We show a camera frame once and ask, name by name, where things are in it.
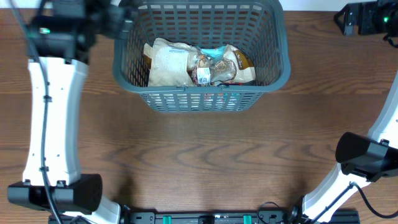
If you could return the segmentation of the treat bag beige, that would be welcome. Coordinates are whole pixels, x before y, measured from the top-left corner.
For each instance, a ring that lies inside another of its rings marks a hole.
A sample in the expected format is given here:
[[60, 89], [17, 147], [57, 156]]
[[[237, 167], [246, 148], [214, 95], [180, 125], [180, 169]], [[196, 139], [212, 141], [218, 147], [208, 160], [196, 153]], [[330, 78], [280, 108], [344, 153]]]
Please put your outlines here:
[[153, 47], [151, 47], [148, 43], [144, 45], [143, 55], [144, 55], [144, 62], [148, 69], [152, 68], [152, 54], [153, 54]]

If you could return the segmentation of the grey plastic basket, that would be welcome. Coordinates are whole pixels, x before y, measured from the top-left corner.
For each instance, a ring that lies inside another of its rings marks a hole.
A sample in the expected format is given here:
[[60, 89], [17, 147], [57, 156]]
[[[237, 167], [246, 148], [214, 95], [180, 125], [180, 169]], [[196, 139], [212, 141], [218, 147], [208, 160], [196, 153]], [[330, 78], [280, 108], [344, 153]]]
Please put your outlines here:
[[291, 74], [278, 0], [121, 1], [113, 73], [155, 111], [243, 111]]

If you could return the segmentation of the small teal wipes packet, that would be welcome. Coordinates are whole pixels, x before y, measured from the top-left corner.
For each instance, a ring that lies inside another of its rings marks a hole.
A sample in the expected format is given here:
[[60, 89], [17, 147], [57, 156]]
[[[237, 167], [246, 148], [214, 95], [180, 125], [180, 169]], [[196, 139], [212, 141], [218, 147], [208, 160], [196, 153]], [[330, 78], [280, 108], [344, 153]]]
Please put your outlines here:
[[201, 49], [201, 52], [212, 60], [218, 61], [223, 59], [225, 48], [226, 46], [217, 47], [215, 49]]

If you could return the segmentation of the spaghetti pack red ends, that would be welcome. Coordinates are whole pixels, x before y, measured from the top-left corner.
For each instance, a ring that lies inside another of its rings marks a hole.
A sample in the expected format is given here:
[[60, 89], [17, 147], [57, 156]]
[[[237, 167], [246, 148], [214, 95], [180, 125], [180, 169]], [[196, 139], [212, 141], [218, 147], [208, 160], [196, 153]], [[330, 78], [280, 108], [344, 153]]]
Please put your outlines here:
[[224, 85], [224, 86], [230, 86], [230, 85], [232, 85], [232, 86], [243, 86], [243, 85], [245, 85], [245, 83], [234, 83], [234, 82], [232, 82], [232, 83], [224, 83], [224, 82], [218, 82], [218, 83], [215, 83], [215, 85], [216, 85], [216, 86], [220, 86], [220, 85]]

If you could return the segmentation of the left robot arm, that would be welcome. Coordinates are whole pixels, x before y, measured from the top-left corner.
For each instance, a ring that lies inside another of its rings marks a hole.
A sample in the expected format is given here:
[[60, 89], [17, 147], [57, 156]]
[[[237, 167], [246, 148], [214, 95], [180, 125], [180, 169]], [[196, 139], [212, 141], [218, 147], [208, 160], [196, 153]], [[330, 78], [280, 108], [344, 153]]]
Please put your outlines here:
[[138, 13], [110, 1], [41, 1], [26, 24], [12, 12], [28, 47], [32, 85], [29, 156], [8, 201], [50, 213], [50, 223], [129, 223], [130, 209], [103, 194], [99, 174], [83, 174], [78, 158], [80, 99], [96, 37], [122, 39]]

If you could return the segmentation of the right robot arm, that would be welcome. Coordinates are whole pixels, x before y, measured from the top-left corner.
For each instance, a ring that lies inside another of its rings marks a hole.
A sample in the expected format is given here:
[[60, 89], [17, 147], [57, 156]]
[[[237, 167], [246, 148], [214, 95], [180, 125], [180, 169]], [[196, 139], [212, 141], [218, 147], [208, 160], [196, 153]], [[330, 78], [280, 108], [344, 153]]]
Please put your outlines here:
[[[343, 35], [384, 34], [397, 47], [397, 1], [377, 0], [347, 4], [333, 18]], [[335, 152], [336, 164], [320, 185], [303, 196], [287, 223], [328, 223], [356, 192], [380, 178], [397, 176], [397, 82], [394, 81], [376, 122], [363, 137], [344, 133]]]

